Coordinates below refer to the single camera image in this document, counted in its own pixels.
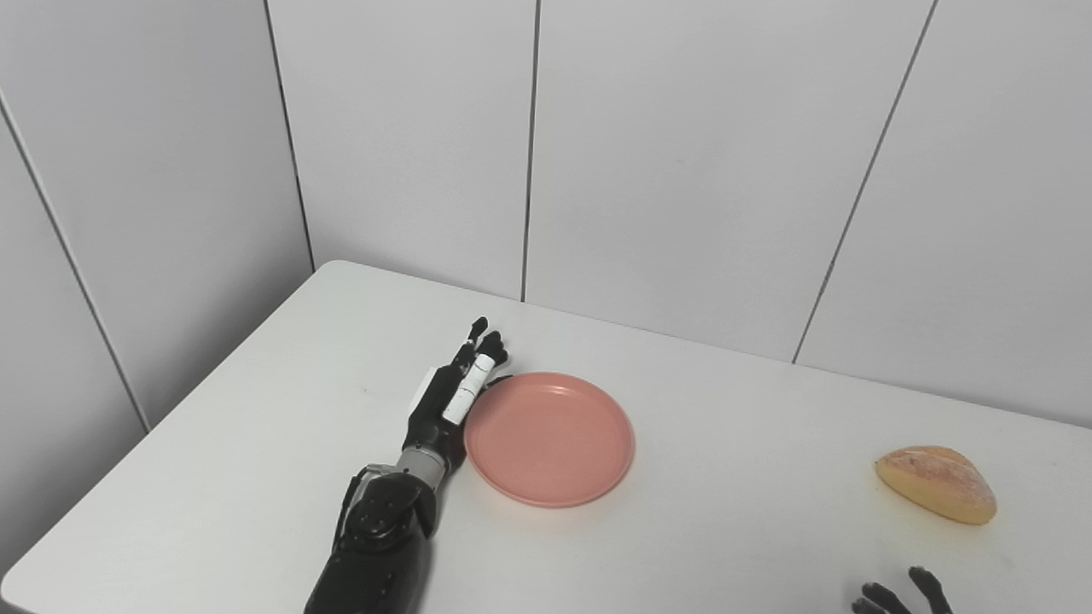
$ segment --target hand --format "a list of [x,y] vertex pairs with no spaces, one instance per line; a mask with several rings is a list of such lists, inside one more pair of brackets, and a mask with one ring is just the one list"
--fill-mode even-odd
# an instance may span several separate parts
[[[925,599],[929,600],[929,610],[933,614],[952,614],[951,605],[948,605],[945,591],[940,588],[940,580],[936,576],[926,571],[924,567],[911,567],[910,579]],[[868,582],[862,587],[860,592],[865,597],[853,602],[851,609],[854,614],[911,614],[899,598],[883,585]]]

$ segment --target bread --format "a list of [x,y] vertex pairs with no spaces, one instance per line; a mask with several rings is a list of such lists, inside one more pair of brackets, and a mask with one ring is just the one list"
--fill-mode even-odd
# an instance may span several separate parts
[[985,524],[997,513],[997,499],[986,480],[956,450],[902,448],[876,461],[876,473],[895,493],[945,518]]

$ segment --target panel seam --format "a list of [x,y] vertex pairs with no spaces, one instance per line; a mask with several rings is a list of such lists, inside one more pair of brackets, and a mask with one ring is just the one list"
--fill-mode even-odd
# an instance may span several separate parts
[[136,395],[133,393],[132,386],[129,383],[129,378],[126,376],[124,369],[121,368],[121,361],[118,357],[118,353],[114,349],[114,344],[110,342],[109,335],[106,333],[106,326],[103,323],[103,318],[98,312],[98,308],[95,306],[95,302],[91,298],[91,292],[87,288],[87,283],[84,281],[80,267],[76,265],[75,257],[72,253],[72,248],[69,245],[68,237],[64,236],[64,232],[61,229],[61,226],[57,221],[57,214],[54,211],[52,203],[46,196],[46,189],[41,181],[41,176],[38,174],[33,161],[31,160],[31,154],[26,149],[22,134],[20,134],[19,129],[15,126],[15,119],[9,109],[8,101],[4,98],[2,91],[0,91],[0,116],[3,117],[3,121],[8,126],[8,132],[11,134],[11,138],[15,143],[15,150],[19,152],[19,156],[23,161],[23,166],[31,176],[31,182],[34,185],[34,190],[38,194],[38,201],[41,203],[41,208],[46,212],[46,217],[49,220],[49,225],[52,226],[54,235],[57,237],[57,241],[61,246],[61,251],[64,253],[66,260],[68,260],[69,269],[75,278],[75,283],[80,288],[80,294],[83,296],[84,303],[91,311],[91,317],[95,321],[95,328],[98,330],[103,344],[106,345],[106,352],[110,356],[114,369],[117,371],[118,378],[121,380],[121,386],[124,388],[126,395],[129,398],[129,403],[136,413],[136,418],[140,420],[141,428],[144,429],[144,434],[146,435],[152,432],[147,416],[144,414],[144,410],[141,409],[140,403],[136,401]]
[[815,303],[811,304],[811,312],[808,314],[808,320],[804,324],[804,332],[800,334],[800,341],[796,344],[796,352],[793,353],[792,364],[796,364],[800,357],[800,351],[804,349],[804,341],[808,336],[808,332],[811,330],[811,322],[815,320],[816,311],[819,309],[819,302],[822,300],[823,294],[827,292],[827,285],[830,283],[831,274],[834,272],[834,264],[838,261],[839,255],[842,252],[842,245],[845,244],[845,236],[850,232],[850,225],[853,224],[853,217],[857,213],[857,206],[860,204],[860,198],[865,193],[865,186],[868,185],[868,179],[873,175],[873,168],[876,166],[876,160],[879,157],[880,147],[883,146],[883,140],[887,138],[888,129],[891,127],[891,120],[894,118],[895,109],[899,107],[899,102],[902,99],[902,93],[906,88],[906,83],[910,81],[910,73],[914,69],[914,62],[917,61],[917,54],[922,50],[922,44],[925,42],[925,34],[929,29],[929,24],[933,22],[933,14],[937,10],[937,4],[940,0],[933,0],[933,4],[929,5],[929,12],[925,15],[925,24],[922,26],[922,32],[917,35],[917,42],[914,45],[914,51],[910,55],[910,62],[906,64],[906,70],[903,72],[902,81],[899,83],[899,90],[895,92],[894,101],[891,103],[891,108],[888,110],[887,119],[883,121],[883,128],[880,130],[879,139],[876,141],[876,146],[873,149],[873,156],[868,161],[868,166],[865,168],[865,175],[860,179],[860,186],[857,187],[857,193],[853,199],[853,206],[850,208],[850,215],[845,219],[845,225],[842,227],[842,234],[838,237],[838,244],[834,246],[834,253],[831,256],[830,264],[827,265],[827,272],[823,275],[822,283],[819,284],[819,293],[816,295]]
[[531,178],[535,156],[535,108],[538,99],[538,32],[542,0],[535,1],[535,34],[531,55],[531,117],[527,126],[527,192],[523,209],[523,264],[520,272],[520,303],[527,302],[527,251],[531,245]]
[[311,247],[311,228],[307,223],[307,208],[304,206],[304,188],[299,182],[299,165],[296,163],[296,143],[292,138],[292,121],[288,119],[288,102],[284,95],[284,79],[281,76],[281,56],[276,49],[276,37],[273,35],[273,14],[270,12],[269,0],[262,0],[265,8],[265,25],[270,33],[270,49],[273,51],[273,70],[276,72],[276,87],[281,95],[281,111],[284,115],[284,130],[288,137],[288,155],[292,157],[292,176],[296,181],[296,200],[299,202],[299,216],[304,222],[304,240],[307,241],[307,258],[311,264],[311,272],[314,268],[314,249]]

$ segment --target tabletop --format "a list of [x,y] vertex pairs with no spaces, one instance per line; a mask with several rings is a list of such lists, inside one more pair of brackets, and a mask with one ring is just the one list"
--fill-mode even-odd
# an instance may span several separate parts
[[[399,457],[408,403],[487,316],[512,359],[613,395],[637,452],[543,509],[467,463],[441,493],[420,614],[838,613],[864,581],[954,610],[1080,612],[1092,430],[681,341],[348,262],[323,265],[3,579],[34,614],[302,611],[345,486]],[[985,527],[888,489],[912,445],[968,456]]]

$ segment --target robotic hand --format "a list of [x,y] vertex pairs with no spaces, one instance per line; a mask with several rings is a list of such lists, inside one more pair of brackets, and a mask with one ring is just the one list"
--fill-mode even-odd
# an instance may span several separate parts
[[436,489],[466,458],[463,418],[508,352],[479,318],[451,364],[436,368],[413,403],[395,467],[369,464],[349,482],[333,552],[305,614],[405,614],[425,576],[436,531]]
[[[929,611],[933,614],[952,614],[952,609],[945,598],[945,591],[940,588],[940,580],[936,576],[923,567],[911,567],[910,579],[929,601]],[[883,585],[869,582],[860,590],[864,597],[858,598],[851,606],[854,614],[912,614],[899,601],[899,598]]]

